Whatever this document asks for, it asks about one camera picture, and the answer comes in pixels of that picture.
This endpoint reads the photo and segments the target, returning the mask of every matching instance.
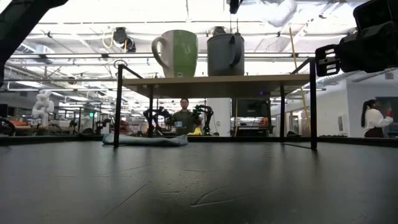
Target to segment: green mug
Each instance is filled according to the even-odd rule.
[[[160,53],[157,44],[161,43]],[[166,78],[195,76],[198,61],[198,37],[186,30],[170,30],[152,42],[152,53]]]

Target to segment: white humanoid robot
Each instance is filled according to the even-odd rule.
[[[54,102],[50,100],[52,92],[48,90],[40,90],[36,96],[36,104],[32,109],[32,116],[34,119],[41,118],[41,126],[47,127],[49,125],[49,113],[54,112]]]

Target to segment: white shirt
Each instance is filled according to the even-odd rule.
[[[383,117],[383,114],[380,113],[377,109],[368,109],[365,112],[365,128],[364,134],[372,128],[383,128],[390,125],[393,122],[393,119],[390,117]]]

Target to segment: mug handle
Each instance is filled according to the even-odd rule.
[[[240,34],[234,34],[229,43],[234,45],[233,61],[229,64],[229,66],[233,67],[239,63],[242,57],[242,38]]]
[[[164,68],[169,68],[169,65],[165,61],[163,61],[162,57],[159,55],[159,51],[157,50],[157,43],[159,43],[159,42],[161,44],[163,44],[163,46],[165,46],[167,44],[166,38],[156,37],[154,39],[154,41],[152,41],[152,53],[154,54],[154,57],[160,66],[162,66]]]

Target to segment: wooden tabletop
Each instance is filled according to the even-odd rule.
[[[123,86],[149,97],[154,86],[154,98],[234,98],[270,96],[281,85],[286,94],[308,83],[310,75],[255,75],[195,78],[134,78],[124,79]]]

